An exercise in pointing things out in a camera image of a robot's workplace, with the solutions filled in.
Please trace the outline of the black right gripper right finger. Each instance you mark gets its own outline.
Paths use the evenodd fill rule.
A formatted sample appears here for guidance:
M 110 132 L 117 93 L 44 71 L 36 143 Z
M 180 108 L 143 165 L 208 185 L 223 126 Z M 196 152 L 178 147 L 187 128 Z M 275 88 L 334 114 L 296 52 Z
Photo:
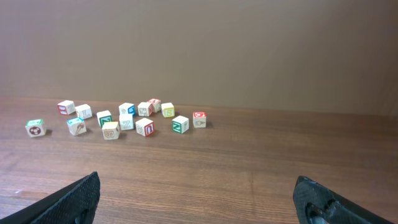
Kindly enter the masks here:
M 392 224 L 302 175 L 297 178 L 293 201 L 300 224 Z

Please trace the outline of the blue number 2 block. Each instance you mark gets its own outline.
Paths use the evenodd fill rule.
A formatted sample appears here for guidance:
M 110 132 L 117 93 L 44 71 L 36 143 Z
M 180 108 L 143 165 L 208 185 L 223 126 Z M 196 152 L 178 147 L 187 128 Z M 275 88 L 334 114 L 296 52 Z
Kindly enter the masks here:
M 68 125 L 69 132 L 74 136 L 77 136 L 79 134 L 83 134 L 86 132 L 85 122 L 83 119 L 81 119 L 79 117 L 67 120 L 67 125 Z

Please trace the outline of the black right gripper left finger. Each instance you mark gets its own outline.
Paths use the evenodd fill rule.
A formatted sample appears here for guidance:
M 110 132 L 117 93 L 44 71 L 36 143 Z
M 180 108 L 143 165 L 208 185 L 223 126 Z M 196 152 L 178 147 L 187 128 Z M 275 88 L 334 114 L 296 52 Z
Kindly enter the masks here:
M 92 224 L 100 200 L 96 171 L 1 219 L 1 224 Z

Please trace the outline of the yellow K block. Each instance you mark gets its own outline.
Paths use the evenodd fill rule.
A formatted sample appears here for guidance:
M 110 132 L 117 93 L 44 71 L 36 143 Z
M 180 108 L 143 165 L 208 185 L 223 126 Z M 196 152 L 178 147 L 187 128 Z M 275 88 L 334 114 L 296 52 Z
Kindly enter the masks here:
M 118 121 L 105 122 L 102 126 L 103 137 L 105 140 L 115 140 L 119 138 L 120 127 Z

